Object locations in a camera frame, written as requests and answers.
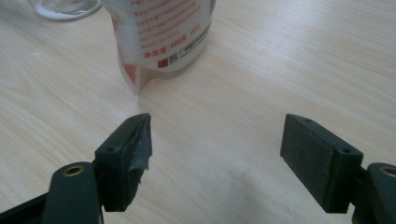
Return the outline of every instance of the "screw hole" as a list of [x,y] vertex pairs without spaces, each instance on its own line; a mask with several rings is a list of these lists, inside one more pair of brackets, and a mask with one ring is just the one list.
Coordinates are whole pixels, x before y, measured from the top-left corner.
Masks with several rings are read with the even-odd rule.
[[108,147],[108,148],[107,148],[107,151],[108,151],[108,152],[113,152],[113,151],[115,151],[115,150],[116,150],[116,149],[115,149],[114,147]]
[[64,176],[79,175],[84,171],[84,167],[81,165],[72,166],[64,170]]
[[381,166],[379,170],[386,175],[396,177],[396,168],[390,166]]

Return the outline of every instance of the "wooden table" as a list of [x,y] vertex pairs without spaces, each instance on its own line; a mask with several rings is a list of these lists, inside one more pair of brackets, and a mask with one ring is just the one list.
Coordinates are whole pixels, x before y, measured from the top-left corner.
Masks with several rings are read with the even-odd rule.
[[0,212],[92,161],[125,119],[152,116],[153,156],[106,223],[350,223],[324,213],[279,156],[287,113],[396,163],[396,3],[219,0],[200,59],[135,96],[109,14],[39,19],[0,0]]

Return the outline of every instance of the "light wood grain surface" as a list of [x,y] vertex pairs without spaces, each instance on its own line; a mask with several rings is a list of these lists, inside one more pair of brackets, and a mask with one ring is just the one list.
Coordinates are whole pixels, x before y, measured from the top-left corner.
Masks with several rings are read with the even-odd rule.
[[109,14],[39,19],[0,0],[0,212],[149,112],[153,156],[125,213],[106,223],[350,223],[324,213],[279,156],[287,113],[396,163],[396,2],[217,2],[182,76],[133,95]]

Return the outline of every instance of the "clear glass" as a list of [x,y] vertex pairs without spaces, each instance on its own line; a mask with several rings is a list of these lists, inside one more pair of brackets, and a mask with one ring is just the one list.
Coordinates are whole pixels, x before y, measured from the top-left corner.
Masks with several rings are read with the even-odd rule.
[[72,21],[91,15],[99,0],[28,0],[35,13],[50,21]]

